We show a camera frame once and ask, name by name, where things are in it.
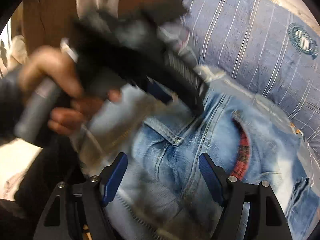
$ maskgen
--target cylindrical handle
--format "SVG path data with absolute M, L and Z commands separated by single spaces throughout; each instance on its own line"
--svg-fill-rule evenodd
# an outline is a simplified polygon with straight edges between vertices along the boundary
M 52 79 L 43 80 L 29 99 L 19 122 L 16 124 L 15 136 L 36 144 L 41 128 L 47 126 L 50 112 L 63 93 Z

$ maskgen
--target silver bolt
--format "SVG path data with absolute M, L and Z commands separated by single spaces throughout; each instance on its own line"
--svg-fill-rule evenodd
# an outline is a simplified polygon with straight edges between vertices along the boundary
M 98 180 L 99 180 L 99 176 L 97 176 L 97 175 L 90 177 L 91 182 L 97 182 Z
M 65 185 L 66 184 L 63 181 L 61 181 L 58 183 L 58 188 L 63 188 Z
M 269 182 L 268 181 L 266 181 L 266 180 L 263 180 L 262 182 L 261 182 L 261 184 L 262 184 L 262 186 L 263 187 L 269 187 Z
M 236 182 L 237 181 L 237 178 L 235 176 L 229 176 L 228 180 L 230 182 Z

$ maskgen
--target embroidered emblem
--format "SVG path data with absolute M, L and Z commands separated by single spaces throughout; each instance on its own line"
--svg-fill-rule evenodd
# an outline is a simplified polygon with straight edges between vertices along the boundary
M 291 23 L 288 28 L 291 44 L 298 52 L 311 55 L 313 59 L 319 54 L 319 48 L 316 41 L 311 38 L 309 33 L 300 25 Z

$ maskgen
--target blue striped cloth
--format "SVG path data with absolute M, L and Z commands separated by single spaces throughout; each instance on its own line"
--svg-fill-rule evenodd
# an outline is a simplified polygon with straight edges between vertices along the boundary
M 280 106 L 320 161 L 320 37 L 268 0 L 184 0 L 200 63 Z

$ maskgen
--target human hand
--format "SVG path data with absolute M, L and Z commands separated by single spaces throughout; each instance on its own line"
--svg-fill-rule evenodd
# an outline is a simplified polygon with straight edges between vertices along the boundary
M 81 124 L 90 120 L 103 105 L 97 97 L 86 97 L 76 74 L 75 64 L 70 56 L 49 46 L 34 52 L 19 73 L 19 87 L 26 102 L 41 81 L 50 76 L 69 96 L 72 108 L 57 107 L 51 111 L 48 126 L 62 135 L 71 135 Z M 117 102 L 121 99 L 119 90 L 110 90 L 108 99 Z

